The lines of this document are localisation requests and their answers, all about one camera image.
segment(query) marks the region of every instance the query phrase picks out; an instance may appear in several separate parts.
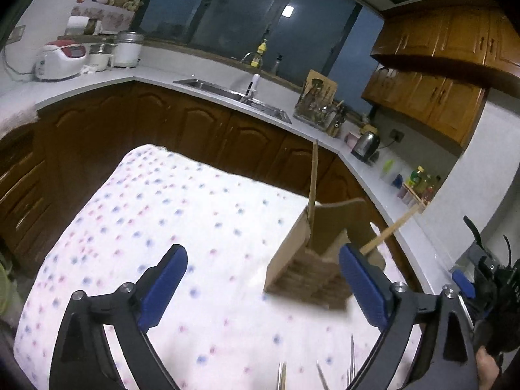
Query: rice cooker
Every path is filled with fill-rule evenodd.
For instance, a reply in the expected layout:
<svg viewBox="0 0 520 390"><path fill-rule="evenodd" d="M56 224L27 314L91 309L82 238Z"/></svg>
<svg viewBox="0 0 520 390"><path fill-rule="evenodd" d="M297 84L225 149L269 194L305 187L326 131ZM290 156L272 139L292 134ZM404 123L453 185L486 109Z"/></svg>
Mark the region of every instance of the rice cooker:
<svg viewBox="0 0 520 390"><path fill-rule="evenodd" d="M145 36L134 31L120 31L115 38L118 45L114 50L115 67L135 67L139 62Z"/></svg>
<svg viewBox="0 0 520 390"><path fill-rule="evenodd" d="M40 80L61 80L76 76L87 59L84 45L71 39L46 43L36 55L35 75Z"/></svg>

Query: dark window glass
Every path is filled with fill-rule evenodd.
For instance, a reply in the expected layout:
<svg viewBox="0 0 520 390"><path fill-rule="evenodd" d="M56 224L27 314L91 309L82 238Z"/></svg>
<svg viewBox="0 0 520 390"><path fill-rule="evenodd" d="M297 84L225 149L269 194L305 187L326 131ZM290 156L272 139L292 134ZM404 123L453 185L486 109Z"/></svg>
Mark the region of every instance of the dark window glass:
<svg viewBox="0 0 520 390"><path fill-rule="evenodd" d="M358 113L368 114L372 109L361 94L378 65L370 51L383 23L379 16L363 8L329 74L337 82L336 100L345 100Z"/></svg>
<svg viewBox="0 0 520 390"><path fill-rule="evenodd" d="M294 10L290 17L282 15L271 33L264 67L270 69L280 53L278 76L302 84L309 70L321 71L355 5L353 0L290 0Z"/></svg>
<svg viewBox="0 0 520 390"><path fill-rule="evenodd" d="M274 0L212 0L191 41L192 45L241 59L255 51L266 30Z"/></svg>
<svg viewBox="0 0 520 390"><path fill-rule="evenodd" d="M140 29L148 36L179 39L202 0L150 0Z"/></svg>

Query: electric kettle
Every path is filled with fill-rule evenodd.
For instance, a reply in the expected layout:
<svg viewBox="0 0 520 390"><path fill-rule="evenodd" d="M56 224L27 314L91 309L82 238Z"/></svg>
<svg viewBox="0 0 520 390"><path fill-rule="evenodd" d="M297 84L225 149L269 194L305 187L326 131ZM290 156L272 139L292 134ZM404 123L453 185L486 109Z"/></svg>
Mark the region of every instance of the electric kettle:
<svg viewBox="0 0 520 390"><path fill-rule="evenodd" d="M363 127L361 138L359 138L354 148L352 148L352 155L366 162L378 149L380 141L378 130L368 124Z"/></svg>

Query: white wall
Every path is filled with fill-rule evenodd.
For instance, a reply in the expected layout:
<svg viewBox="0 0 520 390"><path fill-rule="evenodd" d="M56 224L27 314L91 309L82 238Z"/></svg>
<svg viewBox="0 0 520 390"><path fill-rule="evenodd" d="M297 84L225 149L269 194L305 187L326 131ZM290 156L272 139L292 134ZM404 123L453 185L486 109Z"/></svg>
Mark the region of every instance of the white wall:
<svg viewBox="0 0 520 390"><path fill-rule="evenodd" d="M401 164L400 171L395 173L401 173L404 178L409 177L417 166L422 166L432 177L439 175L442 180L445 180L457 162L455 155L416 130L386 116L380 110L375 114L374 125L379 130L382 147L391 142L389 136L392 129L405 134L400 143L395 142L388 148L380 149L380 156L384 160L394 159Z"/></svg>
<svg viewBox="0 0 520 390"><path fill-rule="evenodd" d="M482 231L484 246L496 255L500 263L508 262L508 247L504 235L511 244L511 264L520 258L520 171L506 193L491 221Z"/></svg>
<svg viewBox="0 0 520 390"><path fill-rule="evenodd" d="M17 25L25 25L22 40L6 46L9 64L19 72L33 70L38 49L63 35L76 0L33 0ZM19 81L32 76L9 75L5 66L0 69L0 95L14 88Z"/></svg>
<svg viewBox="0 0 520 390"><path fill-rule="evenodd" d="M462 218L482 231L520 165L520 100L492 89L466 151L418 221L434 246L455 262L473 241Z"/></svg>

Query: white bedsheet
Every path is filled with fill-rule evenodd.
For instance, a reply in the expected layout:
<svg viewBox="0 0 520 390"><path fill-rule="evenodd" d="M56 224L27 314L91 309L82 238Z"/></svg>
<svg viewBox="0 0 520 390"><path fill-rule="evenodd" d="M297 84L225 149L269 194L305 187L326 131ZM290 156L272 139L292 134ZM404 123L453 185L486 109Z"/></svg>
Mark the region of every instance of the white bedsheet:
<svg viewBox="0 0 520 390"><path fill-rule="evenodd" d="M320 390L318 361L329 388L344 389L351 333L358 370L379 336L355 299L334 312L263 294L266 267L306 203L164 148L134 149L46 257L18 327L17 362L39 390L48 389L72 292L112 293L136 282L178 243L188 252L188 270L148 336L180 387L275 388L285 361L289 390ZM387 247L379 249L387 276L403 281ZM137 388L113 328L106 331L126 388ZM405 378L419 337L415 328L391 388Z"/></svg>

